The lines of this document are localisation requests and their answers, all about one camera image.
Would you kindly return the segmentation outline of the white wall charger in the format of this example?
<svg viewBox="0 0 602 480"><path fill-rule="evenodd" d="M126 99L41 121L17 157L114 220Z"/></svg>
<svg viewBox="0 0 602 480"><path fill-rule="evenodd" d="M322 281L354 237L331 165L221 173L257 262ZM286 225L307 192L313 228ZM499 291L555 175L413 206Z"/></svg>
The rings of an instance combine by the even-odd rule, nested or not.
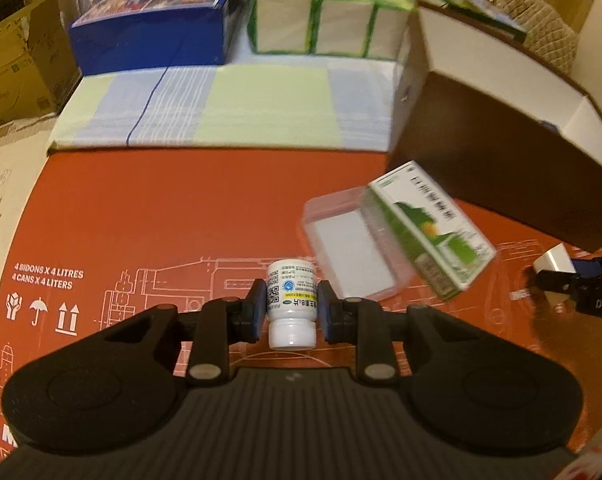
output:
<svg viewBox="0 0 602 480"><path fill-rule="evenodd" d="M566 246L562 243L555 245L544 252L543 255L538 256L532 262L533 276L536 276L540 271L552 271L562 273L575 273L575 266L570 258ZM566 294L559 294L558 292L543 292L543 296L548 304L553 308L562 310L563 304L569 299ZM510 292L510 300L522 300L532 299L531 285L525 285L524 287Z"/></svg>

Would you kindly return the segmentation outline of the small white pill bottle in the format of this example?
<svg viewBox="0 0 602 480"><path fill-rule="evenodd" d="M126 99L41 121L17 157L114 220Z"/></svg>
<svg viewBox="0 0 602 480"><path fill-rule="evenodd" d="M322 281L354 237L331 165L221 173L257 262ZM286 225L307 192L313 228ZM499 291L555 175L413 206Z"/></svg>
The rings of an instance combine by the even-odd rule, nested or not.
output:
<svg viewBox="0 0 602 480"><path fill-rule="evenodd" d="M316 347L317 276L313 263L282 259L267 269L268 345L275 351Z"/></svg>

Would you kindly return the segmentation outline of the green white spray box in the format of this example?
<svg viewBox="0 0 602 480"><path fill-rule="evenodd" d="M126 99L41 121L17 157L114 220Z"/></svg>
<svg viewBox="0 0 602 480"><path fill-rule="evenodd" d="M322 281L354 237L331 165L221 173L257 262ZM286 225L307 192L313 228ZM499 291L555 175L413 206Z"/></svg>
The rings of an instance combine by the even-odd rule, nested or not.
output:
<svg viewBox="0 0 602 480"><path fill-rule="evenodd" d="M372 180L363 210L442 299L467 290L496 249L455 201L411 160Z"/></svg>

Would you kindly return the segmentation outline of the clear plastic case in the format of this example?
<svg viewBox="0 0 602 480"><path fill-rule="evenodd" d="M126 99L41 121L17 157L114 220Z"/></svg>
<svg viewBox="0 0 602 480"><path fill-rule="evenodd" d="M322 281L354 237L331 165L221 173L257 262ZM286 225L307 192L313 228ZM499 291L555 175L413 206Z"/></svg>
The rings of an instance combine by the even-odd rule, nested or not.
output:
<svg viewBox="0 0 602 480"><path fill-rule="evenodd" d="M341 298L398 295L416 271L364 186L308 200L302 228L320 274Z"/></svg>

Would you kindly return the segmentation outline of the red printed cardboard mat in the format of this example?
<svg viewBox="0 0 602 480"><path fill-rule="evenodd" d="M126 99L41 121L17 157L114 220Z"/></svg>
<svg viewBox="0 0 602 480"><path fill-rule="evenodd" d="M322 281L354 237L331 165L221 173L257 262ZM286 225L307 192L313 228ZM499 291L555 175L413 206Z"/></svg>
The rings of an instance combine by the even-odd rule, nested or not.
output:
<svg viewBox="0 0 602 480"><path fill-rule="evenodd" d="M22 365L127 315L239 296L272 261L308 257L306 202L384 166L380 154L190 148L57 153L24 184L3 172L0 396ZM465 213L496 248L490 266L453 300L414 278L386 307L430 304L567 367L585 394L579 448L602 426L602 320L545 307L528 289L552 237L474 205ZM0 409L0 460L13 447Z"/></svg>

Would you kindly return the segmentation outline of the large brown storage box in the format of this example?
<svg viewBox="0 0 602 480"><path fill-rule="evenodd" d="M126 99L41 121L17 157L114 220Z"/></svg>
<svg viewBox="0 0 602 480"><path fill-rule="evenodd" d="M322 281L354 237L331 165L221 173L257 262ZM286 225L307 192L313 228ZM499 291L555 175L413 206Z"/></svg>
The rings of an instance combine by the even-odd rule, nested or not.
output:
<svg viewBox="0 0 602 480"><path fill-rule="evenodd" d="M394 93L388 165L557 240L602 248L602 113L514 40L418 2Z"/></svg>

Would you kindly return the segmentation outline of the pastel striped folded cloth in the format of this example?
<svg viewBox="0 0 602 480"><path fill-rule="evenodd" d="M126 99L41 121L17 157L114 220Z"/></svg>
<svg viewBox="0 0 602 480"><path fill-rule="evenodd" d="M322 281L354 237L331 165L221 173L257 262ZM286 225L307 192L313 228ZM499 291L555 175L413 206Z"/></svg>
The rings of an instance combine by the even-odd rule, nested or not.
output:
<svg viewBox="0 0 602 480"><path fill-rule="evenodd" d="M290 148L383 153L395 66L356 58L258 58L85 77L49 151Z"/></svg>

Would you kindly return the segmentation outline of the quilted beige chair cushion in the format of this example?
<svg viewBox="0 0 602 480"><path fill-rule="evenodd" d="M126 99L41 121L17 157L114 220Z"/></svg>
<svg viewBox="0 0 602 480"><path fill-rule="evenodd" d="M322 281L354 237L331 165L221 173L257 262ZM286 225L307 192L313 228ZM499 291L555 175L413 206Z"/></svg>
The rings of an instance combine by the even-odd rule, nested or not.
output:
<svg viewBox="0 0 602 480"><path fill-rule="evenodd" d="M544 0L488 0L526 31L523 45L570 75L578 53L578 33Z"/></svg>

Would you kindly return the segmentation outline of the blue puzzle box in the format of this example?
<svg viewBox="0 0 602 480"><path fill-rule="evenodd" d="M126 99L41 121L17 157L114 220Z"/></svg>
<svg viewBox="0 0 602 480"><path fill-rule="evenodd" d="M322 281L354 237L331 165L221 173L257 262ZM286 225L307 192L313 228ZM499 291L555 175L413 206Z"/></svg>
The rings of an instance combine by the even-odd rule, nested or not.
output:
<svg viewBox="0 0 602 480"><path fill-rule="evenodd" d="M100 0L70 27L85 76L222 65L244 0Z"/></svg>

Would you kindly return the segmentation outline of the green tissue pack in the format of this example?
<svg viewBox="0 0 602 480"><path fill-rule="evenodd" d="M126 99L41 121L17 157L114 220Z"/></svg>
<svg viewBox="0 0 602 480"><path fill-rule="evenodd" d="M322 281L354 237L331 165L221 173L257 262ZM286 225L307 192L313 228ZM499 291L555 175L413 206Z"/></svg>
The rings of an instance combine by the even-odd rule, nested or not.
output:
<svg viewBox="0 0 602 480"><path fill-rule="evenodd" d="M394 61L401 51L408 0L248 0L252 50Z"/></svg>

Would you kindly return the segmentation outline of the brown cardboard carton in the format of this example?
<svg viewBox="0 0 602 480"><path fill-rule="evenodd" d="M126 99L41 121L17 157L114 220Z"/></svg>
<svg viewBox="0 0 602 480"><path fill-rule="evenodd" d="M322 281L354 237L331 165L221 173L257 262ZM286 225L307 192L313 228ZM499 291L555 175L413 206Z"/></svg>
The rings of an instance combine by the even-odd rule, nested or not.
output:
<svg viewBox="0 0 602 480"><path fill-rule="evenodd" d="M59 0L37 0L0 22L0 125L57 113L79 81Z"/></svg>

